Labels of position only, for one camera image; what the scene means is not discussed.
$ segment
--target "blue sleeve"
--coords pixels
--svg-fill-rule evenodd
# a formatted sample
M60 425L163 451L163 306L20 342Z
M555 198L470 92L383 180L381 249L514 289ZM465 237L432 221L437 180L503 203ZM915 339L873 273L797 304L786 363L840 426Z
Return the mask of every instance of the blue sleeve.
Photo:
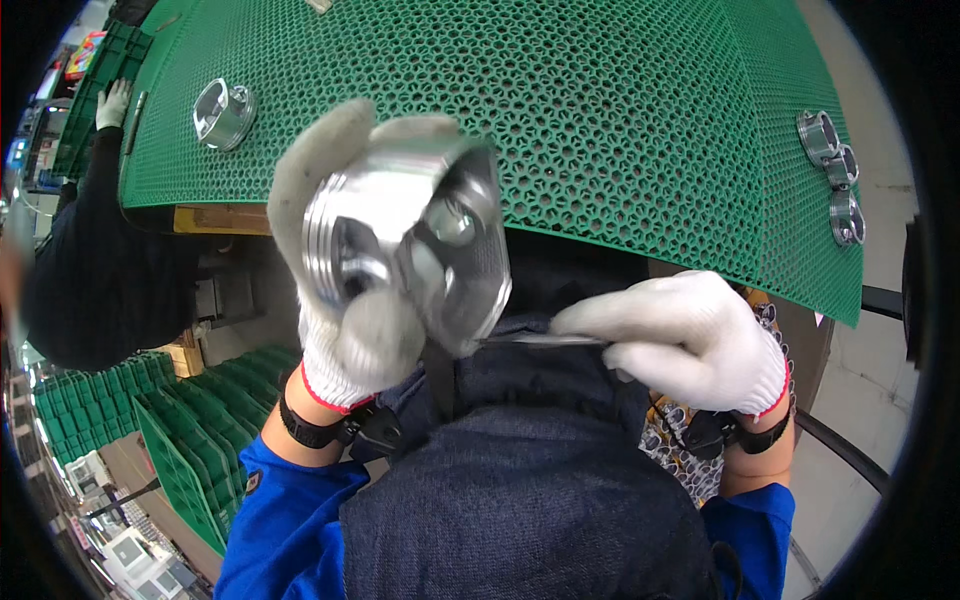
M793 494L774 483L730 498L715 496L700 509L710 543L725 541L736 551L743 573L744 600L777 600L783 595L790 529L797 505ZM733 598L734 575L719 563L728 598Z
M247 497L233 520L214 589L231 598L343 598L340 505L370 476L354 462L292 465L257 439L240 453Z

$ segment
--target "white work glove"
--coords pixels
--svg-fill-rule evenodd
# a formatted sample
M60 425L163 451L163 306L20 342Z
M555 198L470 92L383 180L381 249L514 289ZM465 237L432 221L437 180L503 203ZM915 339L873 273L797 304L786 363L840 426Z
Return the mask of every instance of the white work glove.
M109 94L103 90L97 92L97 131L104 127L123 127L123 118L130 105L133 85L125 79L118 79L110 87Z
M550 324L616 342L618 369L692 408L761 415L787 387L780 345L718 274L685 271L583 300Z
M444 115L394 119L373 128L373 104L344 103L307 128L276 163L267 217L293 273L300 299L303 377L322 405L346 414L372 394L403 380L417 365L425 338L413 305L394 290L356 298L343 320L313 291L302 258L303 213L320 184L369 146L385 140L455 134Z

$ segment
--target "person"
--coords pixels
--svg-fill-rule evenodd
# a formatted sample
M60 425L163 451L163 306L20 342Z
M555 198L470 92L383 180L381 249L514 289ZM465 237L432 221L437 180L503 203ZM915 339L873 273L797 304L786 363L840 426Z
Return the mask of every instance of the person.
M483 348L457 370L463 415L425 431L404 422L401 404L432 385L417 364L414 311L373 290L341 319L311 294L301 264L303 211L325 177L384 139L457 130L438 115L372 121L369 101L336 107L276 166L267 212L297 283L303 357L241 453L247 494L214 596L779 598L794 512L789 372L717 274L576 302L549 330L610 340L602 356ZM727 447L720 495L698 511L630 427L603 416L621 390L640 390L626 404L642 397L638 382L733 411L744 430L772 432L758 436L766 447ZM370 402L400 409L404 441L363 489L364 467L341 462L343 445L324 432Z
M194 318L198 241L135 228L117 199L131 90L118 80L100 92L83 186L75 200L73 185L61 190L46 243L35 256L10 240L0 250L0 301L17 320L8 328L65 369L108 369L175 340Z

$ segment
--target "green honeycomb mat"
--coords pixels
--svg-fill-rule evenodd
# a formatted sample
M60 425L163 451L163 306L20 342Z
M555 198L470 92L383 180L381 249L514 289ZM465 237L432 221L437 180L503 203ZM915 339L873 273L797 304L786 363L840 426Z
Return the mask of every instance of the green honeycomb mat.
M179 13L160 32L154 29ZM829 73L792 0L160 0L124 206L264 202L276 160L349 98L378 119L456 116L499 151L509 227L712 269L856 325L862 249L840 249L830 190L795 131ZM197 143L215 77L250 87L236 151Z

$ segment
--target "wrist strap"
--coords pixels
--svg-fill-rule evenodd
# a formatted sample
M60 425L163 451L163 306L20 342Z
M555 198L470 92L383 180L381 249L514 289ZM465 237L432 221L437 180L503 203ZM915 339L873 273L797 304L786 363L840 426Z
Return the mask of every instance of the wrist strap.
M336 440L340 434L340 428L343 425L342 420L330 425L315 425L303 420L300 415L287 406L286 394L280 394L279 405L280 420L283 421L283 426L287 428L287 432L298 444L319 450Z
M770 429L766 431L761 431L759 433L751 433L742 427L737 426L739 430L737 433L737 441L740 443L740 447L743 448L743 451L747 454L759 454L770 449L770 446L777 443L777 440L782 437L783 432L786 431L786 426L790 422L790 417L795 412L793 398L790 398L790 408L787 410L786 415L783 416L783 419L777 421Z

